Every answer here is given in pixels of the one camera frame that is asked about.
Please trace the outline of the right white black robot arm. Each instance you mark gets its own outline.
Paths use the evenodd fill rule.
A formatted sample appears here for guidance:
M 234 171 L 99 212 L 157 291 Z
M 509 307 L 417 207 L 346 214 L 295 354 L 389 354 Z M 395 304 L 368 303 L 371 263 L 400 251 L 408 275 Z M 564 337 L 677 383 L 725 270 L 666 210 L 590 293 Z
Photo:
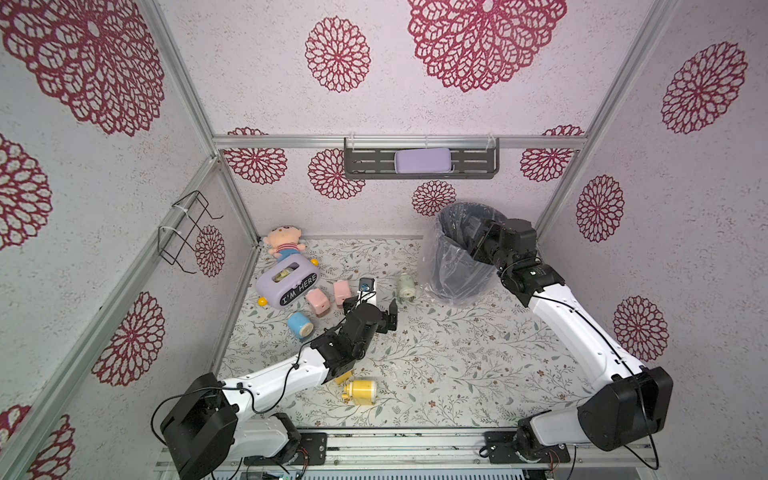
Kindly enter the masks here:
M 671 376 L 661 367 L 645 366 L 588 314 L 564 278 L 539 258 L 530 222 L 483 220 L 468 251 L 474 260 L 493 266 L 502 286 L 548 325 L 593 389 L 575 407 L 519 421 L 513 445 L 521 458 L 538 460 L 567 444 L 589 443 L 610 452 L 651 439 L 664 428 Z

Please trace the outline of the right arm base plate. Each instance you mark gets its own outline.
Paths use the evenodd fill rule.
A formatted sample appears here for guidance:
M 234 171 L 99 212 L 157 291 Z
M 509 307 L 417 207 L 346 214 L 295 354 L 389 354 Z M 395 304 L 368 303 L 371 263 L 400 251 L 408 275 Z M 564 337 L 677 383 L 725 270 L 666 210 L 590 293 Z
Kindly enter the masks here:
M 560 464 L 571 460 L 564 444 L 544 446 L 526 430 L 486 431 L 478 454 L 492 464 Z

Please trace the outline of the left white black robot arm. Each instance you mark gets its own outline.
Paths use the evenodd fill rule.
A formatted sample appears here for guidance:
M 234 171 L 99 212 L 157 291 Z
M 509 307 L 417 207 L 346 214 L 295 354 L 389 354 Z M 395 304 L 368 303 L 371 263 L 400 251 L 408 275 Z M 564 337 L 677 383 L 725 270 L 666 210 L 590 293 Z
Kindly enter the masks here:
M 365 299 L 346 309 L 334 327 L 303 343 L 297 354 L 260 371 L 219 380 L 196 378 L 185 392 L 168 397 L 153 435 L 168 449 L 181 479 L 204 479 L 229 458 L 293 458 L 300 434 L 279 403 L 353 370 L 378 334 L 396 331 L 398 304 L 382 310 Z

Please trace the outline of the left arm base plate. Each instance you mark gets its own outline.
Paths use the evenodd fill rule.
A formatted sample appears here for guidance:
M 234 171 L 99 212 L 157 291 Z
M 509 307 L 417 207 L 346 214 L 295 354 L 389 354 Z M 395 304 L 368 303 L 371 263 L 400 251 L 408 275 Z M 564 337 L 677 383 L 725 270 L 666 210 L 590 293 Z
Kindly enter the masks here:
M 328 435 L 324 432 L 299 432 L 288 435 L 288 442 L 272 457 L 246 456 L 246 466 L 318 466 L 325 464 Z

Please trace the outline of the green pencil sharpener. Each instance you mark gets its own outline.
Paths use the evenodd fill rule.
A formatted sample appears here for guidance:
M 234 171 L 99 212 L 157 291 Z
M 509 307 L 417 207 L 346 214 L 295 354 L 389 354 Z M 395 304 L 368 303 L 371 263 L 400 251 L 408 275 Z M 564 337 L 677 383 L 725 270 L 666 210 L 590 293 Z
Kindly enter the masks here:
M 412 302 L 416 298 L 416 283 L 408 274 L 402 274 L 397 279 L 396 295 L 401 302 Z

